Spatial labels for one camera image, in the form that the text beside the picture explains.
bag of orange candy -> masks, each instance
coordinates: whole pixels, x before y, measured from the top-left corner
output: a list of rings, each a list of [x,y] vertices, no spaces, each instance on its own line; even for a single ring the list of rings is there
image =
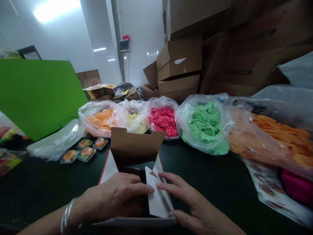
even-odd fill
[[[308,111],[270,99],[230,98],[236,125],[230,151],[313,181],[313,124]]]

dark table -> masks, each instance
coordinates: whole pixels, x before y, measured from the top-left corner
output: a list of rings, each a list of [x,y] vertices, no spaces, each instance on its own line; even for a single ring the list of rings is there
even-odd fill
[[[97,185],[109,148],[110,143],[88,163],[76,160],[61,165],[26,157],[0,178],[0,225],[21,230]],[[181,139],[164,141],[159,154],[164,171],[180,175],[247,234],[311,234],[258,200],[250,174],[238,158],[211,156]],[[173,197],[172,202],[174,208],[189,212],[181,200]]]

bracelet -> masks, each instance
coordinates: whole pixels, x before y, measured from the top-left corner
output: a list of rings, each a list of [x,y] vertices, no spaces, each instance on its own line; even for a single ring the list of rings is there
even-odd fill
[[[66,235],[66,231],[68,230],[69,214],[71,213],[71,209],[75,200],[76,198],[73,198],[65,209],[61,220],[61,235]]]

green panel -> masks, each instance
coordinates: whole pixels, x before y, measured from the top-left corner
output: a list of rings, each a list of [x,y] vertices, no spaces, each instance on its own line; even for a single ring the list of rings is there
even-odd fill
[[[78,118],[87,103],[69,61],[0,60],[0,110],[32,140]]]

red candy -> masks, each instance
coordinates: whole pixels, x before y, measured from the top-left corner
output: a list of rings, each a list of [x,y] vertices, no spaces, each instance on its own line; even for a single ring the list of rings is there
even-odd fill
[[[170,107],[151,109],[152,118],[149,117],[149,122],[154,123],[156,131],[166,131],[167,137],[176,137],[177,129],[174,117],[174,110]]]

